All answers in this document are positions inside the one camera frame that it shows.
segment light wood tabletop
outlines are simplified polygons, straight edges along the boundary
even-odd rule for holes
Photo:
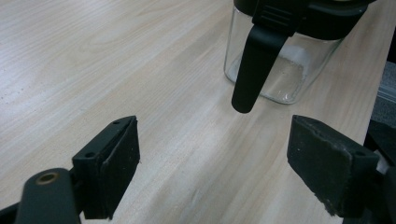
[[[300,102],[260,98],[246,115],[223,73],[232,10],[232,0],[1,1],[0,208],[136,115],[141,163],[111,223],[341,223],[287,163],[291,116],[362,143],[396,2],[369,6]]]

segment black handle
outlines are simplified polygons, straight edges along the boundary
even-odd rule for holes
[[[308,9],[309,0],[259,0],[238,77],[233,90],[233,108],[248,113],[282,46],[297,30]]]

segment transparent container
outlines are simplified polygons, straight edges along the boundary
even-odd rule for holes
[[[224,72],[236,81],[252,18],[233,9]],[[281,104],[294,104],[317,78],[342,39],[325,41],[306,35],[289,37],[262,87],[261,95]]]

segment black lid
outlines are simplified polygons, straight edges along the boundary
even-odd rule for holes
[[[233,0],[235,7],[253,17],[258,0]],[[334,40],[346,37],[368,4],[374,0],[314,0],[309,6],[297,33],[316,39]]]

